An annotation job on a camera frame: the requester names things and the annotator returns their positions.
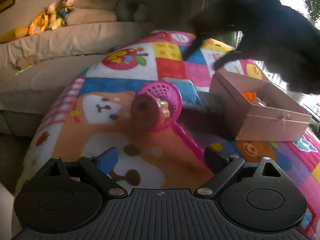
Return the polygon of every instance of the blue square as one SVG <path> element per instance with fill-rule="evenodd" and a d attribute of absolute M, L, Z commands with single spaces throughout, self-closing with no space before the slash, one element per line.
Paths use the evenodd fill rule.
<path fill-rule="evenodd" d="M 180 46 L 179 45 L 179 49 L 181 51 L 181 54 L 187 49 L 186 46 Z M 187 60 L 186 62 L 190 62 L 190 63 L 194 63 L 194 64 L 200 64 L 200 65 L 207 65 L 202 52 L 200 49 L 197 49 L 194 54 L 192 54 Z"/>

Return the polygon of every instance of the pink box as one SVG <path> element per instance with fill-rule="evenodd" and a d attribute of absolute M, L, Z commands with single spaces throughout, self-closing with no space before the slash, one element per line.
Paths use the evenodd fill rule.
<path fill-rule="evenodd" d="M 311 115 L 268 81 L 216 71 L 209 92 L 222 105 L 226 124 L 236 140 L 297 141 L 311 121 Z M 241 93 L 256 92 L 278 108 L 251 104 Z"/>

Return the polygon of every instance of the pink handle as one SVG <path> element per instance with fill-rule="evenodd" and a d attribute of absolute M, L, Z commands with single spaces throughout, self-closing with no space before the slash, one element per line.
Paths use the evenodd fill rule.
<path fill-rule="evenodd" d="M 181 140 L 184 142 L 184 144 L 194 153 L 196 158 L 202 162 L 205 168 L 208 169 L 208 166 L 205 164 L 205 161 L 204 161 L 204 150 L 200 148 L 195 143 L 195 141 L 190 136 L 188 136 L 183 130 L 183 128 L 180 125 L 178 125 L 176 122 L 171 122 L 170 126 L 174 131 L 174 133 L 178 135 L 181 138 Z"/>

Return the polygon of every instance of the patchwork blanket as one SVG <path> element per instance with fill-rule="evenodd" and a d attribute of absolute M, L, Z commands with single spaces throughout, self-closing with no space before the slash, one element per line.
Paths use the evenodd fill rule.
<path fill-rule="evenodd" d="M 233 48 L 210 39 L 183 62 L 181 53 L 193 38 L 189 33 L 156 32 L 114 52 L 76 78 L 39 126 L 16 193 L 52 156 L 76 161 L 84 155 L 97 156 L 112 146 L 118 154 L 110 159 L 109 176 L 129 192 L 135 187 L 195 190 L 211 178 L 212 172 L 170 127 L 139 133 L 130 122 L 130 106 L 137 92 L 146 83 L 162 78 L 174 79 L 184 102 L 201 104 L 194 86 L 208 89 L 214 74 L 212 63 Z M 230 62 L 224 70 L 267 80 L 251 60 Z M 300 229 L 311 239 L 320 239 L 318 138 L 307 130 L 296 142 L 233 141 L 227 131 L 223 135 L 214 130 L 217 126 L 210 125 L 210 120 L 215 119 L 183 110 L 178 123 L 202 148 L 211 145 L 250 162 L 259 162 L 263 156 L 273 158 L 307 199 L 308 211 Z"/>

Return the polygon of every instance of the black circular disc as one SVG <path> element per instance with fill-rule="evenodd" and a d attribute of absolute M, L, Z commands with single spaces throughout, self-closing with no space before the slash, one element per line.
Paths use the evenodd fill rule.
<path fill-rule="evenodd" d="M 71 179 L 58 183 L 54 177 L 46 180 L 18 194 L 14 209 L 23 226 L 46 233 L 69 231 L 99 211 L 101 196 L 89 184 Z"/>
<path fill-rule="evenodd" d="M 261 176 L 228 187 L 220 196 L 220 207 L 238 225 L 276 232 L 299 223 L 307 203 L 292 182 Z"/>

